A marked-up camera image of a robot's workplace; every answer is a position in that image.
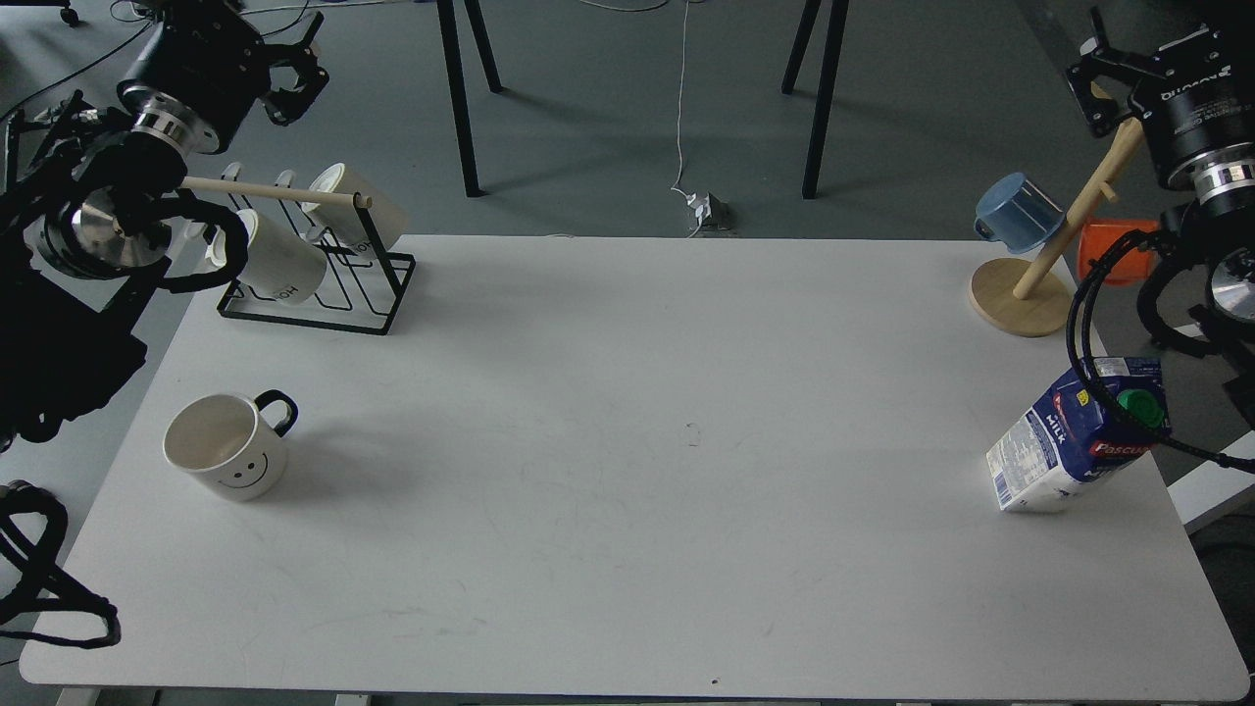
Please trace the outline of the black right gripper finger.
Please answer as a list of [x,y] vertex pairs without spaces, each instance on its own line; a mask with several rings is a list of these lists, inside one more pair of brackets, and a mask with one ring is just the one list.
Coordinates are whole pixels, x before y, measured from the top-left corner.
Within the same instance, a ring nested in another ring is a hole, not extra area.
[[1092,35],[1081,45],[1081,64],[1101,64],[1101,66],[1135,66],[1138,58],[1130,51],[1119,50],[1111,44],[1109,35],[1098,8],[1088,10]]
[[1101,94],[1097,84],[1099,76],[1111,76],[1126,87],[1135,87],[1143,76],[1142,64],[1138,59],[1081,59],[1067,68],[1065,82],[1092,137],[1108,135],[1126,120],[1143,120],[1140,109],[1130,108],[1104,92]]

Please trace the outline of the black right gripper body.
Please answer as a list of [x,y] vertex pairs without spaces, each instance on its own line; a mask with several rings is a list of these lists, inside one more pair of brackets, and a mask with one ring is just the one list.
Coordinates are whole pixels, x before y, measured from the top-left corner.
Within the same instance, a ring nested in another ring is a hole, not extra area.
[[1202,25],[1160,46],[1157,76],[1142,76],[1130,94],[1141,120],[1157,182],[1165,189],[1224,192],[1220,166],[1252,162],[1252,43]]

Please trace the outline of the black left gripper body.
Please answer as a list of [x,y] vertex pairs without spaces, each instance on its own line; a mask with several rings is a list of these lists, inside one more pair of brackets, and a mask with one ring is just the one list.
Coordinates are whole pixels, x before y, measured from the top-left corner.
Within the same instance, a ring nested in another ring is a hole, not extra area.
[[131,130],[179,155],[220,155],[254,103],[271,89],[270,71],[282,50],[264,43],[228,1],[148,1],[156,34],[118,97],[133,117]]

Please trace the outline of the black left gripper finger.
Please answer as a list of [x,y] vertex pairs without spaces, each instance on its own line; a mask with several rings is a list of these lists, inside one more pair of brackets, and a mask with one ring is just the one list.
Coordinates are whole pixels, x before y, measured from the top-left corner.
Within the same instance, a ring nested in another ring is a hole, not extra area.
[[[295,71],[296,80],[291,88],[270,88],[270,71],[276,68],[291,68]],[[274,125],[291,125],[300,120],[330,82],[326,69],[320,66],[318,59],[271,60],[265,64],[264,78],[266,90],[257,99]]]
[[294,43],[266,43],[257,48],[257,66],[265,69],[291,68],[295,71],[323,71],[319,64],[318,33],[324,23],[323,13],[311,13],[309,18],[299,20],[295,28],[300,28],[301,34]]

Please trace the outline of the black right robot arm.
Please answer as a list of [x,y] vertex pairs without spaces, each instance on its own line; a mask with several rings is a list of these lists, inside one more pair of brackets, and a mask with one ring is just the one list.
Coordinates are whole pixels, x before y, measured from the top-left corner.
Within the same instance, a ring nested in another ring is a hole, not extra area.
[[1135,250],[1158,265],[1142,285],[1137,312],[1152,344],[1191,357],[1224,357],[1229,403],[1252,421],[1252,4],[1199,1],[1199,26],[1151,54],[1113,46],[1097,8],[1092,40],[1065,70],[1091,134],[1117,120],[1141,125],[1158,184],[1187,192],[1186,204],[1161,216],[1157,229],[1130,229],[1094,261],[1071,303],[1067,356],[1086,393],[1152,441],[1224,468],[1252,461],[1207,451],[1135,419],[1101,380],[1092,352],[1092,308],[1109,270]]

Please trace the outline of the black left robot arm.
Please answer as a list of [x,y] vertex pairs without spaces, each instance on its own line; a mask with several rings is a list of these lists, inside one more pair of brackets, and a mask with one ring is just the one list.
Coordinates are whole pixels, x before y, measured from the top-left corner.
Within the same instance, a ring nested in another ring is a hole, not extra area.
[[146,362],[133,327],[157,290],[242,275],[243,222],[191,196],[184,161],[223,153],[255,104],[292,124],[328,85],[320,13],[299,41],[272,44],[238,1],[146,6],[154,33],[117,87],[120,107],[77,92],[45,120],[4,120],[8,140],[43,140],[3,192],[3,446],[49,441],[108,405]]

